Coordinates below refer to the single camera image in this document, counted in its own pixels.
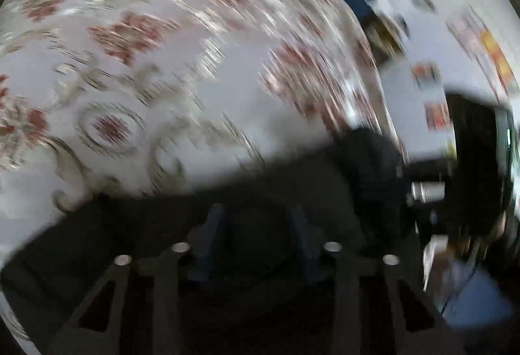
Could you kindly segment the black padded jacket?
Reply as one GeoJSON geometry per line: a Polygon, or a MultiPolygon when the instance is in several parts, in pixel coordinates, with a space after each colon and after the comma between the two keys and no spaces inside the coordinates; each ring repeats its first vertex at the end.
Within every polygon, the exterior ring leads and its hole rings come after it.
{"type": "Polygon", "coordinates": [[[291,212],[359,257],[397,253],[413,223],[394,144],[368,129],[243,182],[180,197],[99,195],[28,242],[1,273],[43,354],[115,259],[157,257],[224,208],[210,252],[207,354],[301,354],[306,265],[291,212]]]}

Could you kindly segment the floral satin bedspread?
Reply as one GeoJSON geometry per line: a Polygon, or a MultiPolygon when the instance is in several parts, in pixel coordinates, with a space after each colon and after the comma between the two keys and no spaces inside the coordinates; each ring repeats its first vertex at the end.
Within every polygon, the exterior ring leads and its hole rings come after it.
{"type": "MultiPolygon", "coordinates": [[[[1,273],[99,195],[180,197],[368,129],[396,145],[342,0],[6,0],[1,273]]],[[[1,284],[1,318],[43,354],[1,284]]]]}

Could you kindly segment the cartoon wall sticker upper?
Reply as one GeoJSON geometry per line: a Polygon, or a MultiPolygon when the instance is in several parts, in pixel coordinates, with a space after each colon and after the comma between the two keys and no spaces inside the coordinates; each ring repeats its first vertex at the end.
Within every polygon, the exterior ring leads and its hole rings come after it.
{"type": "Polygon", "coordinates": [[[420,63],[411,67],[411,74],[419,89],[439,86],[442,82],[440,69],[436,63],[420,63]]]}

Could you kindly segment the wooden shelf desk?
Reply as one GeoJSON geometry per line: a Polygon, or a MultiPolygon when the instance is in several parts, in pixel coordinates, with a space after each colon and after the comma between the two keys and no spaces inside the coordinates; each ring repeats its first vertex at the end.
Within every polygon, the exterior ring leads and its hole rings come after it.
{"type": "Polygon", "coordinates": [[[389,16],[371,14],[360,24],[369,41],[377,67],[382,67],[386,63],[404,55],[401,30],[389,16]]]}

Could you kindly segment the wall certificates cluster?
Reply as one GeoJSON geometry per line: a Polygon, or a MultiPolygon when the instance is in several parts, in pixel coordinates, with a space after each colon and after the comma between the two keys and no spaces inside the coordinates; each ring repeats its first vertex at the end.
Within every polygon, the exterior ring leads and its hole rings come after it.
{"type": "Polygon", "coordinates": [[[519,95],[519,84],[499,43],[472,6],[448,18],[447,28],[457,43],[484,73],[498,100],[519,95]]]}

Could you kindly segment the cartoon wall sticker lower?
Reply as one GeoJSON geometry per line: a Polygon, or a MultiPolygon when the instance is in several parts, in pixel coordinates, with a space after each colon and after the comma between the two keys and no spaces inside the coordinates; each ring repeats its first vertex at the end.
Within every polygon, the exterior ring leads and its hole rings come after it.
{"type": "Polygon", "coordinates": [[[424,108],[428,130],[439,131],[451,127],[451,118],[446,103],[426,103],[424,108]]]}

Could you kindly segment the cartoon wall sticker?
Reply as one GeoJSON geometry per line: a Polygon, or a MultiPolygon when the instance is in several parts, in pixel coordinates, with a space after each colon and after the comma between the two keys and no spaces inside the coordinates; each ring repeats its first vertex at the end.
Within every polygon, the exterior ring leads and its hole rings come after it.
{"type": "Polygon", "coordinates": [[[426,103],[424,108],[428,130],[439,131],[451,127],[451,118],[446,103],[426,103]]]}
{"type": "Polygon", "coordinates": [[[436,63],[420,63],[411,67],[411,74],[419,89],[439,86],[442,82],[440,69],[436,63]]]}

